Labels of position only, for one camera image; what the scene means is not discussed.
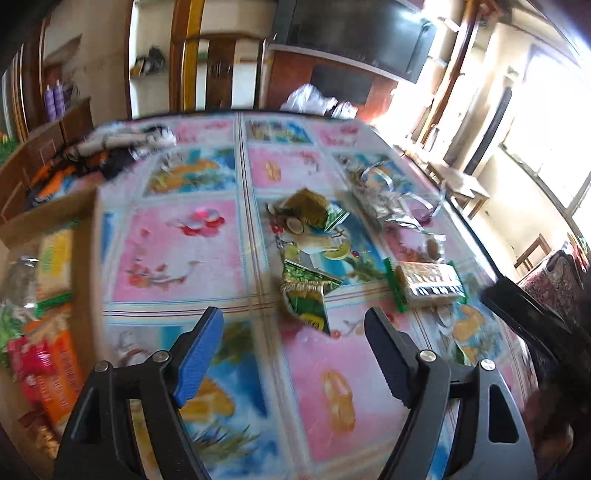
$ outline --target blue gripper pad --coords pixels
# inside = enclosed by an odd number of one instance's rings
[[[170,349],[172,359],[167,367],[168,391],[177,408],[182,408],[199,389],[209,362],[222,340],[223,313],[208,307],[191,332],[178,337]]]

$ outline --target window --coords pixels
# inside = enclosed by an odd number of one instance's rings
[[[534,178],[575,233],[591,241],[591,89],[567,62],[533,50],[501,148]]]

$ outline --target orange snack package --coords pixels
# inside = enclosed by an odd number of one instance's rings
[[[60,435],[84,384],[68,328],[71,312],[71,305],[66,303],[24,328],[24,335],[32,344],[46,342],[53,374],[37,375],[36,380],[43,409]]]

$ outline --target patterned tablecloth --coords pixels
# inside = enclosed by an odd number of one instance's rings
[[[135,123],[155,124],[169,126],[177,146],[101,187],[105,329],[112,360],[125,365],[169,348],[207,306],[223,310],[222,346],[182,411],[215,480],[377,478],[408,410],[390,394],[363,334],[363,315],[372,306],[421,347],[449,357],[459,345],[472,362],[492,358],[523,407],[535,386],[529,356],[479,303],[493,272],[448,205],[429,230],[447,236],[445,256],[455,261],[469,302],[397,312],[382,259],[412,258],[411,247],[404,232],[385,237],[368,225],[347,192],[342,161],[390,159],[401,188],[436,192],[370,127],[270,113]],[[316,268],[343,278],[326,299],[333,338],[300,326],[280,307],[278,247],[293,238],[266,205],[304,186],[352,212],[342,224],[350,250],[339,260],[309,245],[293,247]],[[196,234],[191,226],[204,221],[204,211],[216,221]],[[431,468],[434,479],[445,467],[454,407]],[[141,408],[133,409],[147,474],[158,478]]]

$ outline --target cardboard box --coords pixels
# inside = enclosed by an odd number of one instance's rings
[[[72,318],[70,332],[76,355],[86,379],[94,364],[111,358],[102,323],[100,288],[100,237],[102,206],[96,189],[76,193],[19,215],[0,227],[0,281],[5,281],[8,264],[21,255],[37,255],[41,235],[72,221]],[[9,438],[41,478],[49,478],[51,460],[40,453],[18,418],[31,408],[11,373],[0,367],[0,423]]]

